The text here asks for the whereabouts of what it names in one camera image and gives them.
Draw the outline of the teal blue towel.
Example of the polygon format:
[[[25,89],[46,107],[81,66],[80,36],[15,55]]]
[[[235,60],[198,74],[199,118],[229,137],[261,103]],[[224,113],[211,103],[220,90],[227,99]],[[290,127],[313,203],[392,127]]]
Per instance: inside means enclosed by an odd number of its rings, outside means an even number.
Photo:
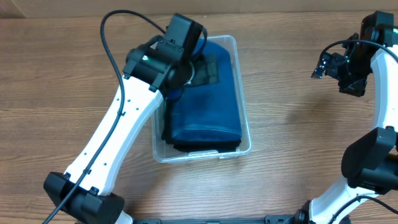
[[[230,54],[211,41],[203,54],[216,59],[218,81],[185,87],[178,101],[167,100],[162,139],[175,145],[239,145],[243,132]]]

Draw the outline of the black cloth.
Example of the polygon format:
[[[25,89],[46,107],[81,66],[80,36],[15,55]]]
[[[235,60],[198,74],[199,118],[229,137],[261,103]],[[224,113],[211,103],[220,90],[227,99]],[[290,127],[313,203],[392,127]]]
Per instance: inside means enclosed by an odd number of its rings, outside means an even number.
[[[215,149],[231,152],[241,143],[239,111],[234,98],[182,96],[166,99],[161,139],[182,152]]]

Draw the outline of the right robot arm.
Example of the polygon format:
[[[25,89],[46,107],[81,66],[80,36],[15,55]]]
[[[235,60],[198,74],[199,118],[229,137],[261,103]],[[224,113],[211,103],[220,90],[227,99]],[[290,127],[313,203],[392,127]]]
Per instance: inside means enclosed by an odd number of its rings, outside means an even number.
[[[312,78],[332,77],[341,93],[361,97],[368,75],[373,74],[372,129],[346,148],[339,179],[286,223],[350,223],[349,213],[367,200],[397,213],[377,199],[397,190],[397,155],[391,154],[397,148],[397,26],[393,14],[375,11],[362,20],[360,33],[339,44],[344,54],[329,54],[324,49]]]

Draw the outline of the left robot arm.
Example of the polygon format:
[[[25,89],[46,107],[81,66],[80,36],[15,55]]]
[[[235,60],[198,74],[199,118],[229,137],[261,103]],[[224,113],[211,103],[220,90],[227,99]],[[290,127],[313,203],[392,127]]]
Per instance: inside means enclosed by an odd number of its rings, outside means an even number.
[[[129,51],[124,68],[116,70],[115,97],[88,144],[65,172],[51,172],[44,182],[56,212],[82,223],[134,221],[113,192],[119,170],[164,98],[192,81],[206,42],[201,24],[174,14],[158,35]]]

